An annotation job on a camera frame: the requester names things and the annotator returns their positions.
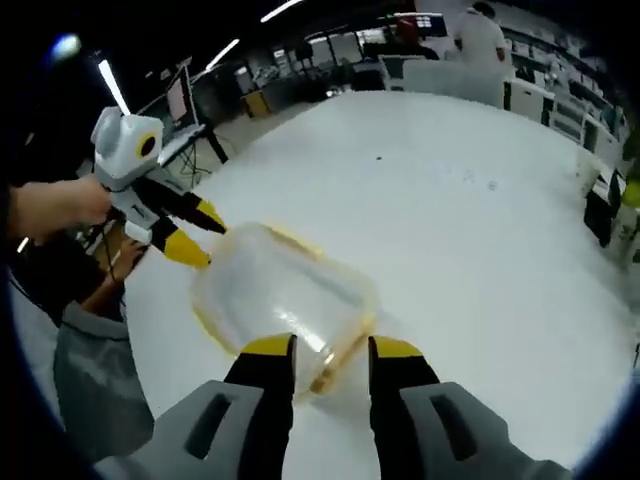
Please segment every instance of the office room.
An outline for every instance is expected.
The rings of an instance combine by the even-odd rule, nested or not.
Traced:
[[[48,10],[8,52],[16,470],[622,475],[630,8]]]

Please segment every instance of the floor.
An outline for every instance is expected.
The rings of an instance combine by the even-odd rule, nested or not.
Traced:
[[[315,104],[312,103],[300,103],[266,118],[249,118],[247,115],[241,115],[230,122],[219,125],[215,129],[215,133],[229,156],[229,161],[233,161],[233,158],[242,153],[251,143],[314,106]],[[222,167],[220,159],[206,139],[200,139],[196,142],[196,165],[211,173],[196,175],[194,186]],[[176,178],[186,183],[191,182],[192,173],[183,169],[183,162],[174,161],[168,169]],[[113,260],[115,254],[120,250],[123,236],[123,226],[114,225],[106,235],[108,250],[104,243],[96,248],[94,257],[100,262],[102,268],[107,268],[108,256]]]

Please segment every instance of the white table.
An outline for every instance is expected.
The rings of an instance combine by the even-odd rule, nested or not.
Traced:
[[[619,273],[582,223],[576,149],[476,103],[349,93],[260,138],[196,192],[231,227],[284,225],[370,275],[389,312],[381,333],[499,413],[529,455],[571,467],[615,407],[633,347]],[[152,250],[127,282],[155,417],[231,365],[192,314],[191,277]],[[348,400],[296,408],[285,478],[379,475],[357,367]]]

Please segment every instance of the transparent plastic container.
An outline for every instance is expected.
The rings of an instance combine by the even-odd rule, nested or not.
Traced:
[[[231,355],[256,338],[298,336],[296,400],[331,390],[373,333],[378,294],[363,274],[291,235],[257,223],[230,230],[196,274],[191,299]]]

